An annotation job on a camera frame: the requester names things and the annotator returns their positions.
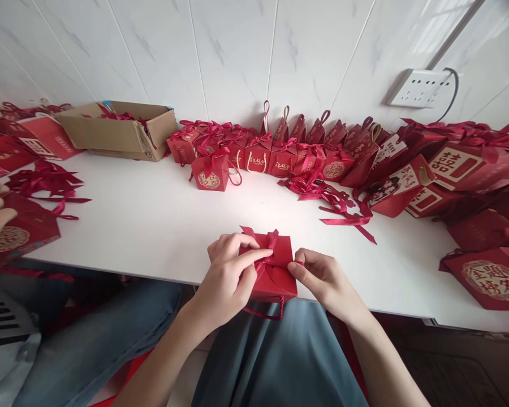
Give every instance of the grout line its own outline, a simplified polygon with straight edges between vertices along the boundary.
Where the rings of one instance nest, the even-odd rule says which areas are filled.
[[[502,89],[500,90],[492,99],[490,99],[488,101],[487,104],[485,104],[482,108],[480,108],[479,110],[477,110],[477,112],[471,116],[470,119],[468,120],[472,120],[475,116],[477,116],[483,109],[485,109],[489,104],[491,104],[499,95],[501,95],[507,88],[509,87],[509,83]]]
[[[15,61],[15,63],[17,64],[17,66],[21,69],[21,71],[24,72],[24,74],[27,76],[27,78],[29,78],[32,83],[34,84],[34,86],[36,87],[36,89],[38,89],[41,94],[49,101],[51,102],[51,99],[49,98],[49,96],[43,91],[43,89],[41,89],[38,84],[36,83],[36,81],[32,78],[32,76],[30,76],[28,74],[28,72],[23,68],[23,66],[19,63],[19,61],[17,60],[17,58],[15,58],[13,56],[13,54],[9,51],[9,49],[4,45],[4,43],[2,41],[0,41],[0,45],[2,46],[2,48],[5,49],[5,51],[8,53],[8,55]]]
[[[53,35],[55,36],[55,39],[58,43],[58,45],[61,46],[62,50],[64,51],[64,53],[66,54],[66,56],[68,57],[68,59],[70,60],[70,62],[72,63],[72,65],[74,66],[74,69],[77,71],[77,73],[79,74],[79,77],[81,78],[81,80],[83,81],[83,83],[85,84],[85,86],[87,87],[87,89],[89,90],[90,94],[92,95],[92,97],[94,98],[94,100],[98,100],[96,98],[96,95],[94,94],[94,92],[92,91],[92,89],[90,88],[89,84],[87,83],[87,81],[85,80],[85,78],[83,77],[83,75],[81,74],[81,72],[79,72],[79,69],[77,69],[77,66],[76,64],[74,63],[74,60],[71,58],[70,54],[68,53],[68,51],[66,51],[66,48],[64,48],[64,45],[62,45],[61,41],[58,39],[58,36],[57,34],[53,31],[53,27],[51,27],[51,24],[49,24],[49,22],[47,21],[47,18],[45,18],[44,14],[41,12],[40,10],[40,7],[36,4],[36,1],[35,0],[32,0],[32,3],[34,3],[34,5],[36,6],[36,9],[38,10],[38,12],[40,13],[41,17],[43,18],[43,20],[45,21],[45,24],[47,24],[47,27],[49,27],[49,30],[51,31],[51,33],[53,33]]]
[[[109,6],[109,9],[111,10],[111,15],[113,16],[113,19],[115,20],[115,24],[117,25],[117,28],[119,29],[120,37],[123,39],[124,46],[126,47],[126,50],[128,51],[128,56],[130,57],[130,61],[132,61],[132,66],[134,66],[134,70],[136,71],[137,78],[140,80],[141,87],[143,88],[143,92],[145,92],[145,97],[147,98],[147,101],[151,103],[151,99],[149,98],[149,94],[147,93],[147,90],[145,89],[145,85],[143,84],[143,81],[141,80],[141,76],[139,71],[137,70],[136,63],[134,62],[134,59],[132,57],[132,53],[130,52],[130,48],[128,48],[128,44],[126,43],[126,40],[124,39],[124,35],[122,30],[120,29],[119,22],[117,21],[117,17],[115,16],[115,12],[113,11],[113,7],[111,6],[111,3],[109,0],[107,0],[107,5]]]
[[[192,19],[191,0],[187,0],[187,2],[188,2],[188,14],[191,18],[192,35],[194,37],[194,48],[196,50],[196,60],[198,61],[198,71],[200,72],[200,81],[202,82],[202,96],[204,98],[205,115],[208,117],[208,121],[209,121],[208,101],[205,98],[204,77],[202,75],[202,66],[200,64],[200,56],[198,55],[198,43],[196,41],[196,30],[194,29],[194,20]]]
[[[352,58],[356,54],[356,49],[358,48],[358,44],[360,43],[360,39],[362,38],[362,35],[364,34],[364,30],[366,28],[366,25],[368,25],[368,20],[369,20],[370,16],[372,15],[373,7],[375,6],[375,2],[376,1],[377,0],[373,0],[372,6],[369,9],[368,16],[366,17],[366,21],[364,21],[364,26],[362,27],[362,30],[360,31],[360,34],[358,35],[358,39],[356,40],[355,48],[353,49],[353,51],[351,53],[351,57],[349,58],[349,62],[347,63],[347,67],[345,68],[345,72],[343,73],[343,78],[341,79],[341,83],[339,84],[338,91],[335,94],[334,101],[332,102],[330,110],[332,110],[334,108],[334,103],[335,103],[336,99],[338,98],[339,91],[341,90],[341,87],[343,86],[343,82],[345,82],[345,76],[347,75],[347,71],[349,70],[349,66],[351,66]]]
[[[270,67],[268,68],[268,88],[266,89],[266,100],[270,94],[270,77],[271,77],[271,61],[273,59],[273,47],[275,46],[275,28],[277,27],[277,11],[279,9],[279,0],[275,2],[275,20],[273,22],[273,35],[271,37],[271,50],[270,50]]]

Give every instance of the power cord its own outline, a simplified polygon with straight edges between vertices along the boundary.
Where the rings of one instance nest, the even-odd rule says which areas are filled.
[[[443,116],[439,118],[439,120],[436,121],[440,122],[448,113],[449,110],[451,110],[452,104],[454,103],[454,99],[456,99],[456,95],[458,94],[458,73],[452,68],[445,68],[444,71],[449,71],[454,76],[454,94],[452,95],[451,104],[448,106],[447,110],[445,110],[445,113],[443,113]]]

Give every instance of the red satin ribbon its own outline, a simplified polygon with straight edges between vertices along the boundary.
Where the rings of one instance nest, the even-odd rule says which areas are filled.
[[[61,166],[49,161],[36,161],[34,171],[22,170],[10,175],[10,181],[6,183],[11,190],[19,192],[28,198],[34,198],[47,202],[58,202],[58,205],[51,212],[58,218],[77,220],[78,217],[62,215],[66,208],[66,202],[83,204],[91,201],[87,198],[74,198],[75,189],[81,187],[83,181],[74,177],[75,172],[68,172]],[[33,196],[34,193],[46,190],[49,191],[48,198]]]

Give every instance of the gold pattern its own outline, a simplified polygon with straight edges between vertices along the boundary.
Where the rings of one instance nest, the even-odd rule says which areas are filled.
[[[345,164],[341,161],[334,161],[333,163],[328,164],[322,170],[325,178],[334,179],[340,177],[345,172]]]
[[[209,175],[209,178],[206,178],[202,171],[198,174],[198,181],[201,185],[208,189],[217,189],[221,184],[221,179],[213,172]]]
[[[462,275],[477,291],[499,301],[509,301],[509,267],[488,260],[464,264]]]
[[[30,233],[26,230],[15,227],[5,226],[0,232],[0,252],[8,252],[24,245],[30,238]]]

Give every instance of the wall socket panel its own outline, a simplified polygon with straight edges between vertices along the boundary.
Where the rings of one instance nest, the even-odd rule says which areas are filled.
[[[454,92],[454,81],[449,71],[408,69],[396,81],[386,103],[428,109],[446,106]]]

